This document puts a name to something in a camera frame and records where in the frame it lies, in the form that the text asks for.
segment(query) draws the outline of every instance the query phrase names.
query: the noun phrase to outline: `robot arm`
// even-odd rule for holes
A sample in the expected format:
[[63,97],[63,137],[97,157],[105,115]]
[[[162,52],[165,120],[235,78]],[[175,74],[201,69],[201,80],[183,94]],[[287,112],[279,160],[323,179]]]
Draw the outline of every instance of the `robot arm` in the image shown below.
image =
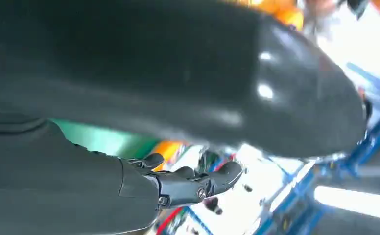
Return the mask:
[[154,174],[36,117],[287,157],[348,151],[365,128],[340,68],[268,15],[214,1],[0,1],[0,235],[133,231],[238,178],[235,164]]
[[349,151],[365,131],[318,48],[210,0],[0,2],[0,107],[295,158]]

